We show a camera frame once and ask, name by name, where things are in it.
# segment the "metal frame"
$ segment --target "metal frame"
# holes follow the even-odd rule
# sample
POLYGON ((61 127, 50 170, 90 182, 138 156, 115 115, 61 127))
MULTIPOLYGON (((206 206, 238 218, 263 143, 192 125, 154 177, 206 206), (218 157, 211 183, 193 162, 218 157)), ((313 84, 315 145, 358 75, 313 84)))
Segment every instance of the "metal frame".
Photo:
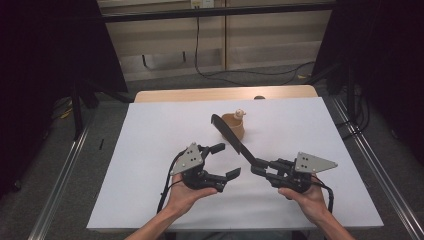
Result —
POLYGON ((79 138, 72 144, 71 150, 69 151, 68 157, 66 158, 65 164, 63 165, 62 171, 59 174, 56 184, 54 185, 53 190, 43 207, 43 210, 38 216, 37 222, 32 228, 28 240, 43 240, 46 237, 56 210, 59 207, 60 200, 64 193, 66 184, 68 183, 68 179, 72 174, 72 169, 78 160, 79 154, 88 135, 88 130, 93 122, 94 115, 95 110, 91 110, 84 130, 80 134, 79 138))

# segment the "metal bracket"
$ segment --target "metal bracket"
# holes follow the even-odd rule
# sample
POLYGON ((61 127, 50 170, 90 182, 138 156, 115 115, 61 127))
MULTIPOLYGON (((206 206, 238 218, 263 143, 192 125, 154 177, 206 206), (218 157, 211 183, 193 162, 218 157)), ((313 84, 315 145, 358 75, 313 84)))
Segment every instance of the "metal bracket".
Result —
POLYGON ((295 171, 317 173, 337 167, 337 163, 311 154, 299 152, 295 161, 295 171))
POLYGON ((187 150, 184 152, 183 155, 181 155, 181 157, 175 163, 174 168, 172 169, 170 174, 171 176, 173 176, 177 173, 184 172, 191 168, 199 166, 202 163, 203 163, 203 158, 200 154, 197 144, 194 142, 189 147, 187 147, 187 150))

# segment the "hand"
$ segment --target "hand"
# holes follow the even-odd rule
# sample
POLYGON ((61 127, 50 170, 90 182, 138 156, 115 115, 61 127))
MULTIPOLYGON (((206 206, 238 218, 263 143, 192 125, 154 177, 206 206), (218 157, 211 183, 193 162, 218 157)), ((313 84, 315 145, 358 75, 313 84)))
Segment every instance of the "hand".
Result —
POLYGON ((175 212, 178 217, 187 213, 200 198, 218 192, 215 188, 190 189, 182 182, 180 173, 172 177, 172 184, 174 185, 171 187, 171 194, 165 208, 175 212))
MULTIPOLYGON (((317 182, 317 179, 312 177, 312 181, 317 182)), ((293 191, 289 188, 280 188, 278 193, 284 195, 289 199, 295 200, 306 218, 313 224, 317 224, 318 221, 326 217, 329 213, 327 206, 325 205, 324 195, 322 194, 321 187, 311 185, 311 187, 303 194, 293 191)))

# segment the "wall outlet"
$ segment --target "wall outlet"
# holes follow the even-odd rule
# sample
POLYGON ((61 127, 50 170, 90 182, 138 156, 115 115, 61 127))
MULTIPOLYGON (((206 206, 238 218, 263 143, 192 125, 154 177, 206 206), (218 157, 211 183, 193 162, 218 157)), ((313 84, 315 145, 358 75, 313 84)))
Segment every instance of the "wall outlet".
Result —
POLYGON ((191 0, 191 8, 201 8, 202 7, 202 0, 191 0))
POLYGON ((214 8, 215 1, 214 0, 203 0, 202 8, 214 8))

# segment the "white tabletop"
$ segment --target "white tabletop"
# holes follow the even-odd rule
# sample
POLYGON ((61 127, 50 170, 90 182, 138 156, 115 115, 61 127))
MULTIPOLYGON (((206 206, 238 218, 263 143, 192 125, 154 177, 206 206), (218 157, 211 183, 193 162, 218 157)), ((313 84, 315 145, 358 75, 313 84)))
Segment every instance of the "white tabletop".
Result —
POLYGON ((324 102, 314 97, 131 104, 87 228, 106 232, 144 225, 156 214, 171 161, 192 142, 226 143, 226 150, 206 158, 205 170, 224 175, 241 167, 241 175, 223 193, 196 202, 169 230, 314 228, 294 201, 250 172, 210 123, 212 114, 239 108, 247 112, 243 144, 255 157, 293 161, 302 151, 337 162, 337 168, 318 174, 334 191, 336 218, 348 228, 383 225, 324 102))

